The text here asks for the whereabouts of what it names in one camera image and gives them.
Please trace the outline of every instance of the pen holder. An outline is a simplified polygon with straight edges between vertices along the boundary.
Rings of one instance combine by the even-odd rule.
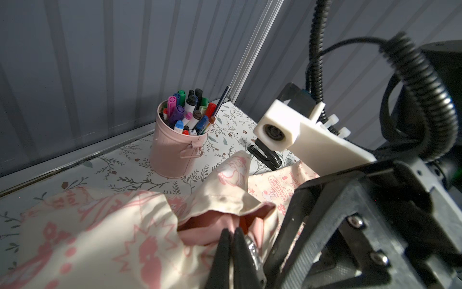
[[[207,139],[207,133],[192,136],[171,129],[159,117],[165,102],[157,107],[156,130],[149,162],[157,174],[166,178],[181,178],[191,172],[195,159],[204,154],[202,145]]]

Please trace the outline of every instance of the pink patterned fabric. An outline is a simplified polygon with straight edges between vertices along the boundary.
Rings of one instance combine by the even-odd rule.
[[[23,214],[17,269],[0,289],[203,288],[223,228],[242,227],[266,257],[303,163],[249,177],[237,152],[186,199],[77,187]]]

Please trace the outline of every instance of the floral tablecloth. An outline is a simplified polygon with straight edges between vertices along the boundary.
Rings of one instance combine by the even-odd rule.
[[[217,121],[204,143],[204,156],[195,161],[193,171],[180,179],[157,175],[149,165],[152,136],[148,135],[110,153],[87,161],[44,181],[28,186],[0,199],[0,276],[17,266],[16,255],[21,232],[21,213],[43,199],[77,186],[123,192],[148,190],[163,192],[169,204],[182,204],[186,196],[225,159],[236,151],[246,150],[255,141],[255,121],[233,103],[221,106]],[[298,161],[291,152],[278,152],[284,166]],[[269,171],[252,156],[250,174]]]

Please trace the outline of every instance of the bolt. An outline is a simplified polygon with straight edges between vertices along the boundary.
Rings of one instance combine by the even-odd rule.
[[[385,267],[385,266],[388,266],[389,264],[388,257],[385,256],[385,254],[380,251],[370,253],[369,257],[374,261],[375,264],[379,266]]]
[[[363,219],[361,219],[361,217],[359,215],[348,216],[348,218],[346,220],[348,221],[348,223],[350,225],[353,226],[353,228],[359,229],[362,226],[364,226],[364,221],[363,221]]]

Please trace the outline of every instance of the pink marker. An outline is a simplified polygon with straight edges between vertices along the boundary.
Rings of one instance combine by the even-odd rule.
[[[188,123],[191,120],[191,118],[193,118],[193,114],[188,111],[188,113],[184,115],[183,123]]]
[[[167,117],[168,117],[168,119],[170,119],[170,116],[172,115],[175,108],[176,108],[176,97],[170,96],[169,100],[167,100]]]

